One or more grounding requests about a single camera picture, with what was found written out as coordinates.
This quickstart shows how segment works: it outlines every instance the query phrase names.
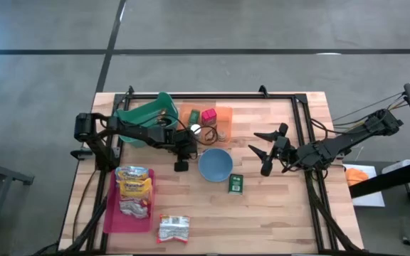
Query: orange container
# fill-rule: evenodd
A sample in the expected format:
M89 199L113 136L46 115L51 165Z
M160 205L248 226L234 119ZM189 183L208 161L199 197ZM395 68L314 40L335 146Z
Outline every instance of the orange container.
M201 123L201 118L202 118L202 112L205 110L209 109L214 109L216 111L216 130L218 132L225 132L226 133L226 140L223 142L217 141L213 143L212 146L227 146L227 144L231 141L231 135L232 135L232 115L233 115L233 110L231 107L217 107L215 104L212 105L198 105L198 104L190 104L190 103L182 103L179 106L179 119L183 122L184 125L188 125L189 122L189 116L191 115L192 110L198 110L200 111L200 116L199 116L199 124L202 125ZM183 129L183 126L181 124L178 124L177 129ZM202 128L202 131L200 133L200 141L208 144L210 143L209 141L205 140L205 134L210 132L211 128L204 127Z

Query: blue bowl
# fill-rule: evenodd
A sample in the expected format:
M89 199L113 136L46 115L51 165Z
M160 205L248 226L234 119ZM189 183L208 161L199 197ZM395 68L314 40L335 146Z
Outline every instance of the blue bowl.
M225 181L232 172L231 155L223 149L207 149L199 159L200 174L211 182Z

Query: green can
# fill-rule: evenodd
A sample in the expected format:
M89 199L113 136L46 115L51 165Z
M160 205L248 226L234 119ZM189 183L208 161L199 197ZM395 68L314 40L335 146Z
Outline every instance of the green can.
M243 175L231 174L228 180L228 193L233 195L243 195Z

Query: wooden table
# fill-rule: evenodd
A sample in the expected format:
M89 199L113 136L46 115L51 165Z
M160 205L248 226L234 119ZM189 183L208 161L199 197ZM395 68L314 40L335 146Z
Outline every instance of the wooden table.
M311 117L321 121L328 129L332 129L325 93L306 92L306 94ZM93 104L93 112L109 115L113 99L114 93L98 93ZM146 102L146 100L132 100L130 109ZM176 173L173 170L176 157L167 151L150 147L134 149L125 144L122 165L144 166L155 170L157 185L154 223L149 233L110 234L107 253L317 252L302 171L281 174L282 166L279 161L274 161L271 176L262 177L261 162L248 148L248 144L252 144L269 150L270 143L255 137L253 133L272 132L281 122L289 125L287 136L294 146L298 146L290 100L175 100L178 108L181 108L183 102L233 108L232 140L227 150L233 158L232 172L244 175L243 195L229 195L227 181L221 183L206 181L198 171L197 161L189 161L188 172ZM323 139L324 132L319 129L315 129L314 132L316 139ZM305 141L309 142L308 136L305 137ZM78 165L61 235L60 249L71 244L75 212L85 184L93 171L94 159L81 161ZM91 217L98 173L99 171L93 177L80 210L77 235ZM352 242L362 247L357 219L342 168L338 166L329 168L325 183L333 217ZM187 245L180 242L156 243L158 216L161 213L191 217ZM321 226L326 247L330 248L327 246L327 231L323 220ZM100 244L102 227L103 217L98 224L96 248Z

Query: orange object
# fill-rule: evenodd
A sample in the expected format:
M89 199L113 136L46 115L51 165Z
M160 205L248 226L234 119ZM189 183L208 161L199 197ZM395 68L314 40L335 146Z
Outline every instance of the orange object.
M232 132L232 115L233 109L231 107L217 107L215 104L207 104L206 102L203 105L192 104L192 103L181 103L177 105L179 108L179 116L178 118L184 123L187 124L189 120L189 116L191 115L192 110L200 111L200 117L205 110L214 109L216 112L216 123L213 127L216 127L218 132L224 132L226 138L222 141L217 141L213 143L213 146L227 146L227 144L231 141L231 132ZM183 126L178 123L177 129L183 129ZM200 141L204 143L208 143L205 140L206 134L211 130L211 128L204 127L200 132Z
M350 168L346 171L347 185L352 186L368 179L368 174L359 169Z

